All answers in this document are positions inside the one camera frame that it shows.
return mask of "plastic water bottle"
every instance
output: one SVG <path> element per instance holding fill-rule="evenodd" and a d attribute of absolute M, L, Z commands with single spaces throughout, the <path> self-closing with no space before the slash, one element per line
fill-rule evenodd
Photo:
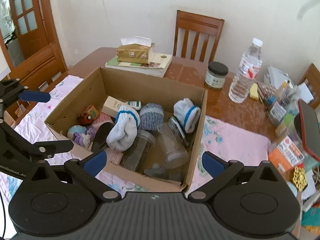
<path fill-rule="evenodd" d="M 236 103 L 242 103 L 248 96 L 253 79 L 258 75 L 262 65 L 261 47 L 263 42 L 252 39 L 252 45 L 242 55 L 238 72 L 233 78 L 229 89 L 229 97 Z"/>

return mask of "black jar lid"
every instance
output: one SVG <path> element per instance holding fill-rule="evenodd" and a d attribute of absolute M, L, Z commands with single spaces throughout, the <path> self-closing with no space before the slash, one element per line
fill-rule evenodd
<path fill-rule="evenodd" d="M 209 62 L 208 69 L 219 76 L 226 76 L 229 72 L 229 69 L 226 65 L 216 61 Z"/>

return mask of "black cable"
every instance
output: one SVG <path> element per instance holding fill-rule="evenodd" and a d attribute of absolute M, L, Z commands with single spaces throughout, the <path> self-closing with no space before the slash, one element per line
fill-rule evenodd
<path fill-rule="evenodd" d="M 6 223 L 5 223 L 5 209 L 4 209 L 4 203 L 3 203 L 3 198 L 2 198 L 1 192 L 0 192 L 0 198 L 1 198 L 2 209 L 3 209 L 3 218 L 4 218 L 4 229 L 3 229 L 3 234 L 2 234 L 2 238 L 4 238 Z"/>

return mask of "blue plush toy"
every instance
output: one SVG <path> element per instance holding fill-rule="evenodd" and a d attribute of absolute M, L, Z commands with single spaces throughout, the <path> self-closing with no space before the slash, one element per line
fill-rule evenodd
<path fill-rule="evenodd" d="M 72 126 L 72 127 L 68 130 L 68 133 L 67 133 L 68 139 L 73 140 L 73 134 L 74 134 L 75 132 L 86 134 L 87 128 L 86 128 L 86 127 L 83 127 L 83 126 L 81 126 L 81 125 L 74 125 L 74 126 Z"/>

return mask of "metal screw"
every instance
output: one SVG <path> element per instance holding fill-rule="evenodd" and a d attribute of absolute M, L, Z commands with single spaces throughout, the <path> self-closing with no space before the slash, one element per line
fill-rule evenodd
<path fill-rule="evenodd" d="M 204 199 L 206 196 L 207 194 L 202 191 L 194 191 L 191 193 L 191 197 L 194 199 Z"/>
<path fill-rule="evenodd" d="M 118 196 L 118 192 L 113 191 L 113 190 L 108 190 L 108 191 L 104 192 L 102 194 L 102 196 L 104 198 L 107 198 L 107 199 L 113 199 L 113 198 L 116 198 Z"/>

